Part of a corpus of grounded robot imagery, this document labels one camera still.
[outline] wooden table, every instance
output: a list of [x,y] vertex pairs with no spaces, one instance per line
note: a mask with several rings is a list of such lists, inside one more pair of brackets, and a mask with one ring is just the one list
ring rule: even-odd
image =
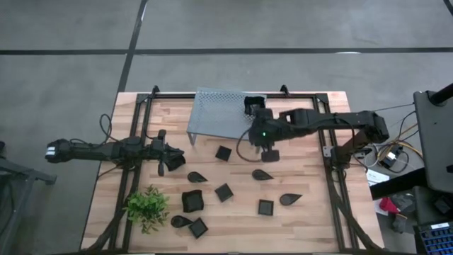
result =
[[[332,112],[350,111],[345,92],[326,92]],[[113,113],[113,137],[127,137],[134,110],[136,93],[120,93]],[[337,251],[336,236],[331,216],[326,177],[317,133],[302,138],[276,143],[280,161],[251,164],[239,159],[233,151],[228,162],[216,159],[218,146],[235,148],[236,140],[217,137],[197,138],[190,145],[186,128],[192,99],[153,100],[148,134],[156,136],[160,129],[167,130],[166,141],[172,147],[185,151],[187,164],[164,177],[157,175],[157,162],[144,161],[139,188],[153,184],[170,197],[169,219],[183,215],[192,220],[201,217],[209,230],[195,239],[189,229],[173,228],[169,221],[158,232],[142,234],[139,226],[132,228],[131,252],[320,252]],[[275,115],[293,108],[313,108],[309,99],[268,99],[267,107]],[[350,139],[351,131],[336,131],[341,145]],[[247,157],[257,157],[255,150],[243,142],[240,150]],[[112,168],[102,163],[100,173]],[[262,169],[273,180],[255,181],[254,169]],[[198,171],[209,181],[194,184],[187,174]],[[89,247],[110,222],[115,210],[121,170],[103,176],[96,184],[81,248]],[[220,203],[214,190],[228,183],[234,196]],[[365,171],[361,167],[348,169],[347,185],[352,213],[376,244],[383,241]],[[181,193],[201,189],[205,209],[184,213]],[[283,193],[301,193],[303,196],[291,206],[282,206]],[[258,200],[273,200],[274,216],[258,215]],[[117,243],[121,245],[125,219],[120,225]],[[345,239],[348,239],[345,220],[342,220]]]

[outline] black square block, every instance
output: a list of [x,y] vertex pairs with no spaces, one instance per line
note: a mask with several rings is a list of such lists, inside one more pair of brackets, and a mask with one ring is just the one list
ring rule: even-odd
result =
[[216,188],[215,193],[219,196],[220,201],[223,203],[226,199],[233,196],[233,192],[228,187],[228,184],[224,184],[219,188]]
[[203,210],[205,203],[201,190],[194,190],[189,192],[183,192],[183,211],[186,213],[195,212],[196,210]]
[[231,154],[231,149],[220,146],[215,154],[215,157],[224,161],[228,161],[229,155]]
[[274,201],[260,199],[258,204],[258,214],[259,215],[274,215]]
[[201,218],[198,218],[189,226],[189,230],[192,232],[193,236],[198,239],[208,230],[208,228]]

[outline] potted plant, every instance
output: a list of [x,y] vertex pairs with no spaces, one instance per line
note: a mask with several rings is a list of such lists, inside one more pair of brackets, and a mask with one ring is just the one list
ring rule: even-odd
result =
[[128,219],[133,223],[139,223],[144,234],[149,234],[150,229],[158,231],[156,225],[163,226],[169,214],[168,199],[170,198],[165,197],[152,185],[144,193],[137,191],[129,197],[125,208]]

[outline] perforated metal shelf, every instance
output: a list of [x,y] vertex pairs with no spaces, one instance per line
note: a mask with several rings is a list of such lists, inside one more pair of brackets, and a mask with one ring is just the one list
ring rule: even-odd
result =
[[195,144],[196,135],[239,139],[253,122],[253,117],[244,113],[246,96],[266,99],[257,93],[198,88],[187,127],[190,143]]

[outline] red object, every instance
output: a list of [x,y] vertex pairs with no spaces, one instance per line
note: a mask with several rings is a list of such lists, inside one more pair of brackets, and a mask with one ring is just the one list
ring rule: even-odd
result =
[[398,208],[396,207],[396,205],[393,202],[391,202],[390,198],[382,198],[382,201],[379,204],[379,207],[382,210],[387,211],[389,213],[399,213]]

